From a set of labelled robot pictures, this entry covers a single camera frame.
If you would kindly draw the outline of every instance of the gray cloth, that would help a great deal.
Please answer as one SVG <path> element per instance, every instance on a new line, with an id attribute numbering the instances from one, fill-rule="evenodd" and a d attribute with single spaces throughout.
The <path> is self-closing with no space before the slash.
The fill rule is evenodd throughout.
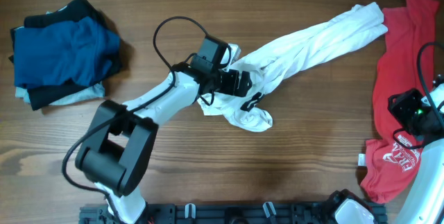
<path id="1" fill-rule="evenodd" d="M 50 105 L 68 105 L 93 98 L 103 98 L 104 96 L 105 96 L 105 88 L 103 87 L 102 82 L 100 82 L 84 90 L 81 90 L 77 93 L 68 95 L 64 98 L 54 101 L 50 103 Z M 29 101 L 29 94 L 26 89 L 16 87 L 15 97 L 22 98 L 25 103 L 31 103 Z"/>

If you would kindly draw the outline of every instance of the red cloth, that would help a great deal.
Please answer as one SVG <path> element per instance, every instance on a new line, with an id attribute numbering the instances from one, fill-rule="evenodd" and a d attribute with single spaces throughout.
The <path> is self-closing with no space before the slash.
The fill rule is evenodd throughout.
<path id="1" fill-rule="evenodd" d="M 373 90 L 375 126 L 382 140 L 366 142 L 368 172 L 361 183 L 371 200 L 386 203 L 396 197 L 412 181 L 419 169 L 419 150 L 407 150 L 393 140 L 393 131 L 401 125 L 387 107 L 389 97 L 416 88 L 422 90 L 416 59 L 421 46 L 435 40 L 435 15 L 439 2 L 435 0 L 406 0 L 406 8 L 385 8 L 384 24 L 386 53 L 377 63 L 377 80 Z M 422 74 L 427 87 L 433 81 L 433 47 L 421 57 Z M 417 145 L 406 132 L 397 137 L 404 144 Z"/>

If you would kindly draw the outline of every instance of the white cloth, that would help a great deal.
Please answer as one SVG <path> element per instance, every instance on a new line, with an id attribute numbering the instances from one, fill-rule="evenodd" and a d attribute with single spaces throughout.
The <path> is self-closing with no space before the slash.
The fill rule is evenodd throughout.
<path id="1" fill-rule="evenodd" d="M 105 96 L 105 88 L 102 85 L 102 82 L 92 85 L 86 89 L 83 89 L 74 94 L 67 95 L 61 99 L 58 99 L 50 105 L 68 105 L 72 103 L 77 103 L 80 101 L 85 101 L 93 98 L 103 98 Z M 28 90 L 16 87 L 15 88 L 15 97 L 22 98 L 25 103 L 31 103 L 29 101 Z"/>
<path id="2" fill-rule="evenodd" d="M 373 2 L 355 5 L 328 22 L 280 37 L 232 64 L 231 69 L 249 71 L 253 87 L 240 98 L 215 93 L 208 106 L 198 100 L 206 116 L 223 115 L 232 125 L 253 132 L 265 131 L 273 125 L 271 115 L 257 107 L 251 111 L 241 106 L 256 93 L 271 93 L 285 78 L 317 64 L 356 51 L 387 32 L 384 15 Z M 211 95 L 203 96 L 207 101 Z"/>

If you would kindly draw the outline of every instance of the folded blue shirt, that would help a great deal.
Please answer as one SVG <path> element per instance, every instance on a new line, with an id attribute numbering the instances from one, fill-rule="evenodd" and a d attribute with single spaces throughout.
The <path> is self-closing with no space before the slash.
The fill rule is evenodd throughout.
<path id="1" fill-rule="evenodd" d="M 92 86 L 103 80 L 119 51 L 120 39 L 90 17 L 45 28 L 15 31 L 15 86 L 32 89 L 72 80 Z"/>

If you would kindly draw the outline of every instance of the wood grain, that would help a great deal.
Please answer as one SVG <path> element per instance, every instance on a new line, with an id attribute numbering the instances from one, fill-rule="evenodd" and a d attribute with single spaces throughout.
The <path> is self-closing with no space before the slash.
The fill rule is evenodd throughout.
<path id="1" fill-rule="evenodd" d="M 85 132 L 102 100 L 33 112 L 14 97 L 9 29 L 27 15 L 57 10 L 71 0 L 0 0 L 0 223 L 76 223 L 78 208 L 102 197 L 68 185 L 60 174 L 66 150 Z M 186 15 L 247 54 L 275 38 L 327 21 L 353 5 L 404 0 L 89 0 L 113 21 L 128 45 L 126 68 L 106 81 L 123 102 L 163 81 L 167 68 L 152 47 L 155 27 Z M 444 40 L 444 14 L 437 39 Z M 195 51 L 201 32 L 184 22 L 162 29 L 159 47 L 170 62 Z M 199 106 L 179 112 L 158 133 L 141 183 L 149 203 L 232 203 L 324 200 L 337 189 L 362 196 L 357 154 L 377 138 L 371 95 L 381 37 L 367 47 L 284 81 L 259 104 L 273 116 L 270 130 L 252 133 Z M 442 71 L 443 62 L 436 63 Z M 69 172 L 87 183 L 73 164 Z M 408 193 L 389 203 L 394 219 Z"/>

